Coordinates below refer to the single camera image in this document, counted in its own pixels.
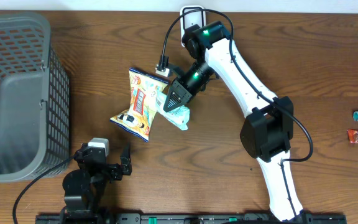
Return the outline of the yellow snack chip bag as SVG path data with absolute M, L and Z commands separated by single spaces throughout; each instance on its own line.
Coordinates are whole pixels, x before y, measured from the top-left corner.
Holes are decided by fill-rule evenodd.
M 169 81 L 135 68 L 129 69 L 131 101 L 129 108 L 110 118 L 110 122 L 143 141 L 149 141 L 151 126 L 157 113 L 157 95 Z

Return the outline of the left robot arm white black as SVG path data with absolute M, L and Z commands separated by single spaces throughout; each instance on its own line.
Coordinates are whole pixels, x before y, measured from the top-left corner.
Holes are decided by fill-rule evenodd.
M 68 173 L 62 183 L 65 207 L 59 215 L 60 223 L 115 223 L 107 208 L 100 206 L 107 184 L 131 175 L 131 146 L 128 144 L 120 155 L 121 162 L 106 162 L 106 147 L 85 143 L 75 152 L 78 169 Z

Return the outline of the light blue snack packet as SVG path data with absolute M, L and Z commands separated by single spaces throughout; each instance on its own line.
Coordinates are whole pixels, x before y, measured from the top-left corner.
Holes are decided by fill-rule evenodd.
M 157 93 L 157 112 L 160 113 L 163 117 L 165 117 L 169 122 L 178 127 L 180 130 L 186 131 L 188 129 L 187 123 L 190 120 L 190 109 L 186 106 L 180 106 L 178 108 L 175 108 L 174 110 L 166 112 L 163 110 L 163 105 L 165 103 L 166 97 L 166 94 L 162 92 Z

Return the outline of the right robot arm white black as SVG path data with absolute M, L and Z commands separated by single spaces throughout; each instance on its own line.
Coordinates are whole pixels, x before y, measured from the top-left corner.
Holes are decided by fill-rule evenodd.
M 189 103 L 205 89 L 213 74 L 221 78 L 244 114 L 241 143 L 262 169 L 271 213 L 279 221 L 297 220 L 303 207 L 290 169 L 290 140 L 293 125 L 298 122 L 293 103 L 287 96 L 279 98 L 257 78 L 238 52 L 233 33 L 222 22 L 203 27 L 194 24 L 181 34 L 182 45 L 195 62 L 184 72 L 162 59 L 164 68 L 177 75 L 168 90 L 164 111 Z

